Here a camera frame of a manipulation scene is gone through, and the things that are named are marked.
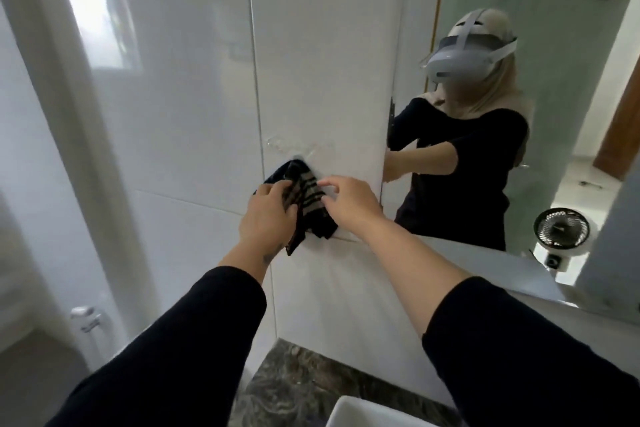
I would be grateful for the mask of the person's left hand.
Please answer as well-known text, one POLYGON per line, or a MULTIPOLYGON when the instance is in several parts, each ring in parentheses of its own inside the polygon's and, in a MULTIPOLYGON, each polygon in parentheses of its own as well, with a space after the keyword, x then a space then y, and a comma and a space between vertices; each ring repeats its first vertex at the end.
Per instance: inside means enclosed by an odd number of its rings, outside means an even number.
POLYGON ((263 183, 248 202, 246 213, 239 225, 241 242, 257 246, 265 265, 269 265, 291 240, 295 227, 278 218, 275 207, 269 203, 272 185, 263 183))

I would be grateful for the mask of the person's right hand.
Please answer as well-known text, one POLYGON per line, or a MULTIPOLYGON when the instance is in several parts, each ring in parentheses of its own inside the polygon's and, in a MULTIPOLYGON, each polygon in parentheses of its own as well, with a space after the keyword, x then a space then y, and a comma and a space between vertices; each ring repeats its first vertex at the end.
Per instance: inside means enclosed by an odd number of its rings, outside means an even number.
POLYGON ((332 218, 364 243, 369 244, 373 233, 387 220, 380 202, 366 181, 349 176, 332 175, 317 182, 319 187, 331 187, 333 194, 346 197, 346 217, 332 218))

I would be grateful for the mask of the black striped cloth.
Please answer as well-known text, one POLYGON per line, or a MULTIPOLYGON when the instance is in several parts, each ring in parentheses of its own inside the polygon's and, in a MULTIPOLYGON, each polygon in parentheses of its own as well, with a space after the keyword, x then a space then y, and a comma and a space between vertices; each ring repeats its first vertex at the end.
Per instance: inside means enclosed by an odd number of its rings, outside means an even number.
POLYGON ((338 225, 325 209, 321 198, 325 192, 317 184, 316 175, 307 163, 294 158, 282 164, 265 181, 272 185, 280 180, 291 180, 296 203, 299 204, 298 220, 291 240, 285 246, 288 256, 305 240, 308 232, 317 238, 330 239, 337 231, 338 225))

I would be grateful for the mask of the person's left forearm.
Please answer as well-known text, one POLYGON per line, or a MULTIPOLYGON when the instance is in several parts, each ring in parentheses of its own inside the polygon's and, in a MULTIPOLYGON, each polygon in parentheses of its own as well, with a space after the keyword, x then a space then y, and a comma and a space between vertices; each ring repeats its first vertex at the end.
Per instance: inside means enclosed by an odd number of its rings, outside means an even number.
POLYGON ((262 284, 226 259, 78 384, 45 427, 227 427, 266 309, 262 284))

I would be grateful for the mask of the person's right forearm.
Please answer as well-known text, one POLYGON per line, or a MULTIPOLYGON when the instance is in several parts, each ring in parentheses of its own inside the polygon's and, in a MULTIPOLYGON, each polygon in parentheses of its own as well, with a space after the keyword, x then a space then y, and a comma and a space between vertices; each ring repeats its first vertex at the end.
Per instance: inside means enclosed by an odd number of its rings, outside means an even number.
POLYGON ((587 344, 383 215, 354 233, 469 427, 640 427, 640 381, 587 344))

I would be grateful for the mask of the white ceramic sink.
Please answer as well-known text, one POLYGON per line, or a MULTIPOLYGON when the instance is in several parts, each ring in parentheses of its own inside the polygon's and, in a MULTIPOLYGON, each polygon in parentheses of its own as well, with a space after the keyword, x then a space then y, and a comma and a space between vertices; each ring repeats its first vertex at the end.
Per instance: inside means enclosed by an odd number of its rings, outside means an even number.
POLYGON ((326 427, 437 427, 412 415, 372 401, 341 396, 326 427))

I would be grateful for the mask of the white round desk fan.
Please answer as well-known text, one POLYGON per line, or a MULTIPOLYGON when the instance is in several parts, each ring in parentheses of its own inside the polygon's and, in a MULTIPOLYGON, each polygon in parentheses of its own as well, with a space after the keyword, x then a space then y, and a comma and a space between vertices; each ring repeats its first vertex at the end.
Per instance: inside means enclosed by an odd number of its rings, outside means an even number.
POLYGON ((566 272, 572 258, 588 254, 599 234, 599 226, 591 218, 565 207, 540 213, 532 229, 538 244, 547 251, 543 265, 553 277, 566 272))

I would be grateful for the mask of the brown wooden door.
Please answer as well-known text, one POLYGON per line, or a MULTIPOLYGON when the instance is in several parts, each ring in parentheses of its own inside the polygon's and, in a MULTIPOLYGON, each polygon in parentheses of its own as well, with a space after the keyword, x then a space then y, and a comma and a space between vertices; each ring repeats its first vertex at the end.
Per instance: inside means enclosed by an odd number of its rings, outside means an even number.
POLYGON ((640 150, 640 59, 629 78, 593 166, 624 181, 640 150))

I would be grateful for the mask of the clear plastic wall hook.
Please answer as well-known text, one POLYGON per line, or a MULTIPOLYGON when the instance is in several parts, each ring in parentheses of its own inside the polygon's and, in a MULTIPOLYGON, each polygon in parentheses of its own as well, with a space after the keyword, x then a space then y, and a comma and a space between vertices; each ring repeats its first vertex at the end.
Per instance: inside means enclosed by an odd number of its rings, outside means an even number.
POLYGON ((300 158, 312 160, 332 158, 335 154, 335 145, 332 142, 312 142, 295 140, 292 138, 274 135, 264 141, 266 149, 271 153, 285 157, 287 160, 300 158))

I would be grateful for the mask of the white door frame post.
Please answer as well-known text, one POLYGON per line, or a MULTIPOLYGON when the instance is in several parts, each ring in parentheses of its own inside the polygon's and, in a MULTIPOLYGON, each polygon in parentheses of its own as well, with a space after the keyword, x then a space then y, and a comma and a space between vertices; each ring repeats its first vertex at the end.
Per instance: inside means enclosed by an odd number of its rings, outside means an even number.
POLYGON ((69 0, 0 0, 132 339, 158 298, 69 0))

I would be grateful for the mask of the large wall mirror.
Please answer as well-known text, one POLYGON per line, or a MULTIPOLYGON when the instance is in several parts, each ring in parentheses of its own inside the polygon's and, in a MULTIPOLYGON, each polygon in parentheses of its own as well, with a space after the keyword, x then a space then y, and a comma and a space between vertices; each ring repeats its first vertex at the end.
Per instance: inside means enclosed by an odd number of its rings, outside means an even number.
POLYGON ((524 161, 509 173, 506 247, 529 255, 534 218, 551 204, 631 0, 403 0, 392 94, 397 114, 418 91, 432 89, 419 57, 435 48, 471 9, 507 13, 519 43, 519 87, 532 99, 532 134, 524 161))

